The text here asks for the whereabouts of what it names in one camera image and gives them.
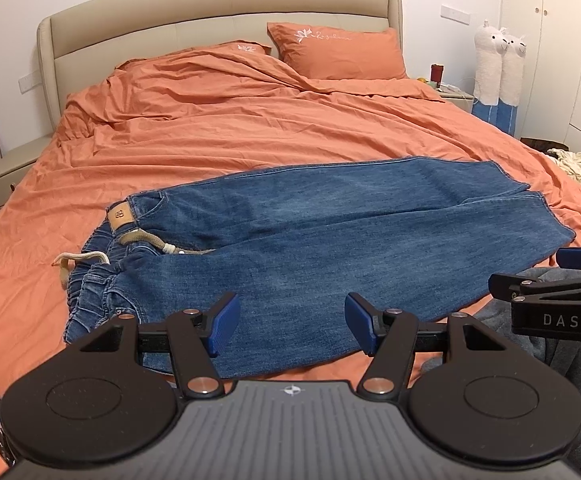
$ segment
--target beige headboard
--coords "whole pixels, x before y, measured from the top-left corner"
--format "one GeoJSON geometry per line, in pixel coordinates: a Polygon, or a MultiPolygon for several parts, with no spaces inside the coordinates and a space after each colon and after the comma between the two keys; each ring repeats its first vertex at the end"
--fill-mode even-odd
{"type": "Polygon", "coordinates": [[[231,40],[274,46],[266,23],[276,21],[365,31],[390,26],[403,46],[401,0],[91,0],[38,28],[50,120],[56,127],[68,94],[102,81],[127,59],[231,40]]]}

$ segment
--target orange bedsheet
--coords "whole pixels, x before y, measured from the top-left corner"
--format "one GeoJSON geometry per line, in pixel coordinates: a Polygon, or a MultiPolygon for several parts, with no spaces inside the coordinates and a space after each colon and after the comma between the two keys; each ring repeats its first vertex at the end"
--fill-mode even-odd
{"type": "MultiPolygon", "coordinates": [[[[62,348],[66,295],[51,262],[78,252],[115,200],[235,171],[408,155],[495,160],[543,192],[581,245],[581,186],[418,81],[307,80],[235,44],[127,62],[71,96],[0,211],[0,394],[62,348]]],[[[356,384],[367,364],[355,354],[284,377],[356,384]]]]}

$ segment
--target light switch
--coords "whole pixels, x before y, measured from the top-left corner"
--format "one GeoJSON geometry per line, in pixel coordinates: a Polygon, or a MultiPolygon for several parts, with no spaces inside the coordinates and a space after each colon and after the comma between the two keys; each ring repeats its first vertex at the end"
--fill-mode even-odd
{"type": "Polygon", "coordinates": [[[470,25],[470,14],[467,12],[462,12],[461,10],[453,9],[452,7],[441,6],[441,16],[442,18],[447,18],[459,23],[465,23],[470,25]]]}
{"type": "Polygon", "coordinates": [[[19,80],[19,91],[24,94],[40,84],[42,84],[42,73],[39,70],[36,70],[19,80]]]}

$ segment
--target beige nightstand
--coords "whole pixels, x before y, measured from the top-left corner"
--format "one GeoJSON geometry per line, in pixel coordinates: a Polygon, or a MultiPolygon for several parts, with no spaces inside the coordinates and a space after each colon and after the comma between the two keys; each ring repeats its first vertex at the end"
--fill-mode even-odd
{"type": "Polygon", "coordinates": [[[6,203],[14,191],[14,187],[22,181],[24,175],[32,168],[37,157],[48,146],[51,137],[40,137],[27,142],[23,146],[10,150],[0,160],[0,207],[6,203]]]}
{"type": "Polygon", "coordinates": [[[459,91],[455,92],[453,90],[449,90],[447,88],[440,88],[437,90],[439,92],[440,97],[444,101],[448,101],[449,103],[458,106],[462,110],[465,110],[469,114],[473,111],[473,101],[474,97],[466,92],[459,91]]]}

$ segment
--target circular pad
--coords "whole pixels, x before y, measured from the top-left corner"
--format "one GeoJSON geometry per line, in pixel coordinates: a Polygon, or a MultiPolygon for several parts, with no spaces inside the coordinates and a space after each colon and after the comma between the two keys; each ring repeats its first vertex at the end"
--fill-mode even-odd
{"type": "Polygon", "coordinates": [[[70,379],[55,386],[46,404],[64,418],[87,420],[112,412],[122,402],[122,391],[104,379],[70,379]]]}
{"type": "Polygon", "coordinates": [[[8,388],[4,431],[23,458],[59,468],[113,462],[159,438],[176,413],[161,377],[114,352],[67,352],[8,388]]]}
{"type": "Polygon", "coordinates": [[[539,396],[532,386],[510,377],[483,377],[464,390],[472,409],[495,418],[517,418],[534,410],[539,396]]]}
{"type": "Polygon", "coordinates": [[[577,389],[544,364],[504,354],[475,351],[422,375],[408,397],[412,421],[432,444],[477,462],[565,453],[581,427],[577,389]]]}

